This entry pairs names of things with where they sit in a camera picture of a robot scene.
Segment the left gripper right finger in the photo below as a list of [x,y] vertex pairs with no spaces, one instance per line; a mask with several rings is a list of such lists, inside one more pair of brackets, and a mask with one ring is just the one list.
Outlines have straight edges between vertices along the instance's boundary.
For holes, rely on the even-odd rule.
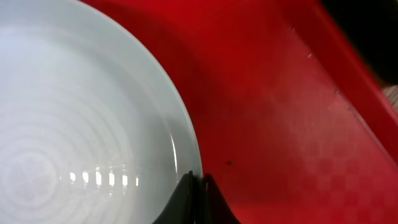
[[221,193],[211,174],[202,180],[202,215],[204,224],[240,224]]

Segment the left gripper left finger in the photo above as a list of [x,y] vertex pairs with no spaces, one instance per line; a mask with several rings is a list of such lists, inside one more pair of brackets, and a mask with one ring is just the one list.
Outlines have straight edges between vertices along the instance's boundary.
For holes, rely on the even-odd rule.
[[193,172],[184,174],[153,224],[194,224],[194,186]]

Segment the light blue dinner plate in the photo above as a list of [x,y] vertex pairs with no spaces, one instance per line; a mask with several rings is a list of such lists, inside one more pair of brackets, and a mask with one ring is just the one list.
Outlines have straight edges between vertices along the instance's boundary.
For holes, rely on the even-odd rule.
[[81,1],[1,2],[1,222],[152,223],[202,174],[174,84]]

